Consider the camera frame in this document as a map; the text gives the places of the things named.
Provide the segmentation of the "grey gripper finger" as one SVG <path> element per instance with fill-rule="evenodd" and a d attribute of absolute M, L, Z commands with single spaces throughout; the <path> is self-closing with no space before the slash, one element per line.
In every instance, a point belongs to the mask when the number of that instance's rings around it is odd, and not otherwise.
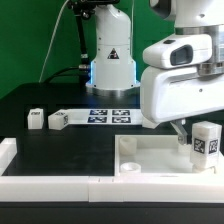
<path fill-rule="evenodd" d="M 186 121 L 184 119 L 178 119 L 178 120 L 173 120 L 171 121 L 171 125 L 174 128 L 174 130 L 177 132 L 178 135 L 178 142 L 181 145 L 186 145 L 187 144 L 187 131 L 184 128 Z"/>

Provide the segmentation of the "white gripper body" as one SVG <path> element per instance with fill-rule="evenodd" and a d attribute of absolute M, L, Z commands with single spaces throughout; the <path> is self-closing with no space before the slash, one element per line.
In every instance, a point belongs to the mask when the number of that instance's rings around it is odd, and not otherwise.
<path fill-rule="evenodd" d="M 207 34 L 171 35 L 143 51 L 140 108 L 160 124 L 224 109 L 224 74 L 201 75 L 212 56 Z"/>

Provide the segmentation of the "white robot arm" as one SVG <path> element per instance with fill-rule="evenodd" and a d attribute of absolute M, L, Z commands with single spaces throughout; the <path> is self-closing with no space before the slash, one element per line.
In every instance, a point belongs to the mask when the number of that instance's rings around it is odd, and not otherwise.
<path fill-rule="evenodd" d="M 97 55 L 86 87 L 99 95 L 138 87 L 149 126 L 170 122 L 185 142 L 183 119 L 224 109 L 224 0 L 149 0 L 149 5 L 175 22 L 175 32 L 143 51 L 147 68 L 137 80 L 130 23 L 119 20 L 109 2 L 97 4 Z"/>

